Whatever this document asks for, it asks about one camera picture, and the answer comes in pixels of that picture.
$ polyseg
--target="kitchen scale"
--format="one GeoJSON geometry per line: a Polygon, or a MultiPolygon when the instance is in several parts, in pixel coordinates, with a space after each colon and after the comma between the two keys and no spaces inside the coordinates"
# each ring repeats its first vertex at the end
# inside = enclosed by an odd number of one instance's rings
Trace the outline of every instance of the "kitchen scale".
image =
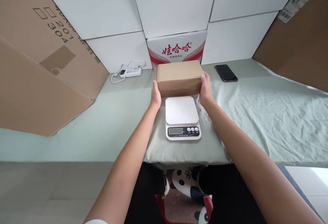
{"type": "Polygon", "coordinates": [[[169,140],[197,140],[202,136],[195,101],[190,96],[167,98],[165,120],[169,140]]]}

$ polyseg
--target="table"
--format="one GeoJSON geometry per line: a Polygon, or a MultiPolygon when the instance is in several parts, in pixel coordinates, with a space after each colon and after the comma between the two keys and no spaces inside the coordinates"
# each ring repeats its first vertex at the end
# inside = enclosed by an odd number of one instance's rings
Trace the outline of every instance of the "table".
{"type": "MultiPolygon", "coordinates": [[[[214,69],[212,93],[227,115],[274,162],[328,167],[328,93],[282,78],[254,61],[227,62],[239,78],[224,83],[214,69]]],[[[113,162],[150,102],[156,72],[104,84],[97,100],[52,137],[0,129],[0,161],[113,162]]],[[[202,137],[169,141],[165,136],[165,98],[156,116],[144,160],[173,165],[231,162],[211,121],[194,96],[202,137]]]]}

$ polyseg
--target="forearm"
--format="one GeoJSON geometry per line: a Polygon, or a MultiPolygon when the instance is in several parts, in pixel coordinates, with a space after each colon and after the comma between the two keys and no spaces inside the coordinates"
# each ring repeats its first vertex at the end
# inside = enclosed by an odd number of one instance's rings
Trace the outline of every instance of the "forearm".
{"type": "Polygon", "coordinates": [[[275,163],[214,100],[204,108],[267,222],[321,223],[275,163]]]}
{"type": "Polygon", "coordinates": [[[157,111],[151,105],[145,112],[118,155],[85,222],[101,216],[111,224],[124,223],[157,111]]]}

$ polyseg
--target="floor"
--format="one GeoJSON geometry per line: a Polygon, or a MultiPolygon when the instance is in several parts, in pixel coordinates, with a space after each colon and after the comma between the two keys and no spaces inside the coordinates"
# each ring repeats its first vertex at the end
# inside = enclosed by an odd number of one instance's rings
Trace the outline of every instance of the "floor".
{"type": "MultiPolygon", "coordinates": [[[[0,163],[1,224],[82,224],[112,163],[0,163]]],[[[328,223],[328,169],[287,167],[328,223]]]]}

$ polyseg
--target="brown cardboard box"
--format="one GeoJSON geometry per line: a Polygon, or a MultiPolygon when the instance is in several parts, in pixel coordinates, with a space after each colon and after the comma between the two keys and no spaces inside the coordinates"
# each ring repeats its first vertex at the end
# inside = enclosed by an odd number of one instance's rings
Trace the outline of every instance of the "brown cardboard box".
{"type": "Polygon", "coordinates": [[[52,0],[0,1],[0,127],[51,136],[109,73],[52,0]]]}
{"type": "Polygon", "coordinates": [[[156,81],[162,97],[198,94],[204,71],[198,60],[158,65],[156,81]]]}
{"type": "Polygon", "coordinates": [[[309,0],[287,23],[275,19],[253,59],[328,92],[328,0],[309,0]]]}

